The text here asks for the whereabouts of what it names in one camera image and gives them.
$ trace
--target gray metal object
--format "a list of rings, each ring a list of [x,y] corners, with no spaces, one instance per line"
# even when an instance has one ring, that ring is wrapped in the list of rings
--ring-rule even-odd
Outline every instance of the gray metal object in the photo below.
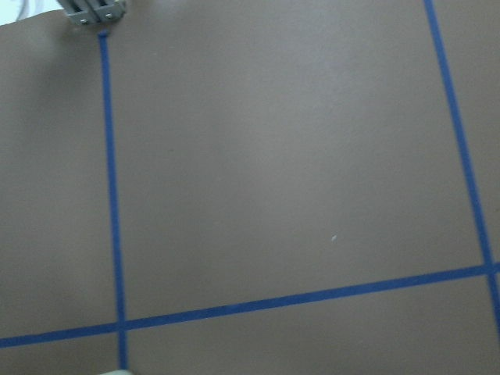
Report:
[[[58,0],[68,17],[81,25],[119,20],[127,11],[125,0]]]

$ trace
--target gray surface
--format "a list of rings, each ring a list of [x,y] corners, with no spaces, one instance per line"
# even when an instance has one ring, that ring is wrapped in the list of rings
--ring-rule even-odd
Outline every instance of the gray surface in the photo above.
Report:
[[[130,318],[480,263],[420,2],[149,2],[109,47]]]
[[[500,260],[500,3],[437,1],[495,259]]]
[[[131,331],[130,368],[241,375],[492,375],[484,278]]]
[[[0,373],[8,375],[97,375],[116,368],[116,335],[0,350]]]
[[[112,322],[95,35],[51,12],[0,45],[0,337]]]

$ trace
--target blue tape strip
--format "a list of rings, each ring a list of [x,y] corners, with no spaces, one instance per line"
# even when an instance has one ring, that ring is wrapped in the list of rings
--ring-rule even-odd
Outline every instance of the blue tape strip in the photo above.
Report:
[[[254,302],[245,302],[237,305],[226,305],[212,307],[209,309],[200,309],[188,312],[179,312],[162,316],[152,316],[149,318],[129,320],[127,322],[128,330],[136,330],[147,327],[157,327],[167,324],[182,323],[190,320],[201,320],[214,318],[217,316],[234,315],[240,313],[249,313],[252,311],[275,309],[291,305],[300,305],[303,303],[319,302],[336,298],[352,297],[355,295],[366,295],[378,291],[390,291],[400,288],[415,287],[418,285],[434,284],[442,281],[458,280],[467,277],[484,275],[486,269],[484,266],[474,266],[462,268],[459,270],[443,271],[429,273],[425,275],[403,277],[400,279],[378,281],[375,283],[353,285],[350,287],[339,287],[325,291],[314,291],[300,295],[288,295],[285,297],[269,298]]]
[[[109,212],[111,219],[112,257],[115,271],[116,315],[118,317],[118,358],[120,369],[128,368],[127,332],[124,329],[125,287],[123,285],[123,267],[120,244],[120,213],[118,210],[118,187],[116,185],[115,144],[113,135],[113,106],[111,99],[111,74],[109,72],[108,31],[98,34],[102,64],[102,94],[104,99],[106,156],[108,163]]]
[[[466,133],[463,127],[462,117],[460,116],[459,103],[453,87],[452,74],[450,73],[448,66],[445,45],[439,30],[438,18],[434,10],[434,3],[432,0],[423,0],[423,2],[427,12],[427,18],[429,20],[430,33],[432,34],[434,47],[436,48],[437,60],[441,70],[443,85],[445,86],[446,98],[448,99],[448,107],[452,117],[453,128],[455,129],[456,141],[459,147],[460,160],[462,162],[462,169],[466,179],[467,190],[469,192],[470,204],[473,210],[477,236],[480,242],[484,265],[487,269],[487,283],[490,288],[491,302],[497,324],[498,338],[500,339],[500,296],[498,295],[498,285],[495,274],[497,268],[494,264],[493,255],[491,254],[490,241],[488,238],[488,231],[486,229],[476,179],[474,177],[472,159],[470,158],[469,148],[467,146]]]
[[[100,324],[98,326],[72,328],[69,330],[56,330],[43,334],[27,334],[25,336],[0,338],[0,348],[13,346],[41,344],[44,342],[69,340],[71,338],[84,338],[98,334],[111,334],[118,329],[116,323]]]
[[[500,263],[495,265],[500,271]],[[179,312],[176,314],[152,316],[149,318],[135,319],[127,321],[124,326],[126,330],[138,330],[141,328],[164,326],[167,324],[182,323],[190,320],[201,320],[215,318],[218,316],[234,315],[240,313],[250,313],[265,309],[275,309],[279,307],[300,305],[310,302],[320,302],[329,299],[347,298],[355,295],[366,295],[380,291],[390,291],[400,288],[410,288],[425,284],[435,284],[443,281],[466,279],[485,275],[485,266],[473,266],[457,270],[429,273],[419,276],[403,277],[400,279],[378,281],[375,283],[352,285],[349,287],[338,287],[325,291],[314,291],[300,295],[288,295],[278,298],[263,299],[254,302],[245,302],[237,305],[225,305],[212,307],[210,309],[200,309],[195,311]],[[0,348],[11,346],[40,344],[42,342],[66,340],[68,338],[82,338],[96,334],[108,334],[119,331],[118,323],[103,324],[101,326],[76,328],[73,330],[58,330],[46,334],[35,334],[18,337],[8,337],[0,339]]]

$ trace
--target horizontal blue line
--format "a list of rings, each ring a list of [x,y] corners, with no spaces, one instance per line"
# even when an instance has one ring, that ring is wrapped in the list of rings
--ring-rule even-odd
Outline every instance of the horizontal blue line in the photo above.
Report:
[[[500,263],[495,264],[495,269],[500,272]],[[236,305],[225,305],[212,307],[209,309],[179,312],[169,315],[151,316],[149,318],[128,320],[124,324],[124,329],[138,330],[141,328],[164,326],[167,324],[187,322],[190,320],[201,320],[215,318],[218,316],[250,313],[252,311],[275,309],[278,307],[285,307],[290,305],[300,305],[304,303],[319,302],[329,299],[346,298],[355,295],[366,295],[379,291],[410,288],[419,285],[439,283],[443,281],[477,277],[485,275],[487,271],[488,270],[486,266],[472,266],[467,268],[460,268],[457,270],[441,271],[419,276],[403,277],[393,280],[377,281],[374,283],[352,285],[349,287],[338,287],[335,289],[327,289],[325,291],[313,291],[300,295],[288,295],[284,297],[269,298],[254,302],[244,302]],[[95,336],[98,334],[110,334],[117,332],[118,330],[118,323],[107,323],[98,326],[73,328],[70,330],[57,330],[44,334],[30,334],[26,336],[0,338],[0,348],[40,344],[44,342],[67,340],[71,338],[83,338],[86,336]]]
[[[69,330],[55,330],[44,334],[27,334],[25,336],[15,336],[0,338],[0,348],[11,348],[13,346],[41,344],[44,342],[69,340],[71,338],[84,338],[98,334],[111,334],[118,329],[116,323],[99,324],[81,328],[71,328]]]

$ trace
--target vertical blue line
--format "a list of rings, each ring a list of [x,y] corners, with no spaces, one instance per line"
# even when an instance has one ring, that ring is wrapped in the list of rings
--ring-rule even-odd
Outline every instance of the vertical blue line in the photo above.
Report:
[[[118,358],[120,369],[128,367],[127,331],[125,330],[125,290],[123,286],[122,254],[120,247],[120,214],[118,211],[118,188],[116,186],[115,144],[113,135],[113,107],[111,101],[111,75],[109,73],[108,31],[98,34],[102,64],[102,96],[108,163],[109,214],[111,219],[112,257],[115,271],[116,315],[118,317]]]
[[[463,174],[466,179],[467,190],[469,192],[470,204],[472,206],[474,222],[476,224],[477,236],[479,239],[481,252],[483,255],[484,265],[487,270],[487,283],[490,288],[491,303],[493,304],[493,312],[497,324],[498,338],[500,339],[500,297],[498,296],[498,285],[495,276],[495,265],[493,255],[491,254],[490,240],[488,238],[488,230],[484,220],[483,209],[480,202],[479,192],[477,190],[476,179],[472,159],[470,157],[469,148],[467,146],[466,133],[463,128],[462,117],[460,116],[459,103],[456,98],[455,89],[453,87],[452,74],[446,59],[445,46],[439,30],[438,18],[434,10],[433,0],[423,0],[427,18],[429,20],[430,33],[434,40],[436,48],[437,60],[441,69],[441,77],[445,86],[446,97],[448,99],[448,107],[452,117],[453,127],[455,129],[455,137],[459,147],[460,160],[462,162]]]

